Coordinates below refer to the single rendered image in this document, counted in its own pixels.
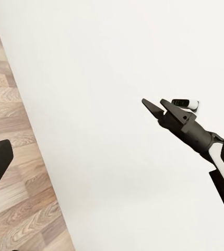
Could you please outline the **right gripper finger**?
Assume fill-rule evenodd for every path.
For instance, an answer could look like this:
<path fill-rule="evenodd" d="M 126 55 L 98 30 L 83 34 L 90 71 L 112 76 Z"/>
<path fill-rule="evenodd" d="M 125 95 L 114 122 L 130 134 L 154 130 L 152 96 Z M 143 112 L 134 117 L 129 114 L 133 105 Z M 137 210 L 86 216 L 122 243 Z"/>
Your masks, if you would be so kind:
<path fill-rule="evenodd" d="M 161 99 L 159 102 L 168 113 L 181 125 L 186 124 L 189 121 L 192 111 L 185 111 L 182 108 L 171 103 L 169 100 Z"/>
<path fill-rule="evenodd" d="M 158 119 L 159 124 L 170 126 L 170 123 L 163 122 L 161 119 L 164 117 L 164 110 L 153 104 L 149 100 L 142 99 L 142 103 L 146 106 L 147 110 Z"/>

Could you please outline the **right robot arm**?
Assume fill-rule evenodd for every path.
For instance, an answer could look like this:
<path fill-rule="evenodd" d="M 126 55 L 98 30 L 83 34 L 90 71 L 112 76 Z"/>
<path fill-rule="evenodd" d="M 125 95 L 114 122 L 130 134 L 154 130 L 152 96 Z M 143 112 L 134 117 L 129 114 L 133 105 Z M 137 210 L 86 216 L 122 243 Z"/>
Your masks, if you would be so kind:
<path fill-rule="evenodd" d="M 178 139 L 189 145 L 205 160 L 214 164 L 209 172 L 213 183 L 224 203 L 224 162 L 220 154 L 224 139 L 212 131 L 205 130 L 197 121 L 201 101 L 189 99 L 161 99 L 164 110 L 149 100 L 142 99 L 147 110 L 158 119 L 161 127 L 169 129 Z"/>

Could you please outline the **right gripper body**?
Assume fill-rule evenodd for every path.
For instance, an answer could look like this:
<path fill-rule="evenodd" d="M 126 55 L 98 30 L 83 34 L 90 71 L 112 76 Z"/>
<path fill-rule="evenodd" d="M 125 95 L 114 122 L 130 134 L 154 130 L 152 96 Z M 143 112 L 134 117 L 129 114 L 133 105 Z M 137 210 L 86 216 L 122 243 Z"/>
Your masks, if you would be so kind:
<path fill-rule="evenodd" d="M 190 146 L 200 140 L 204 134 L 204 128 L 196 121 L 196 118 L 197 116 L 191 113 L 189 121 L 181 125 L 170 113 L 166 112 L 161 120 L 171 125 L 160 124 L 160 126 L 169 129 L 178 139 Z"/>

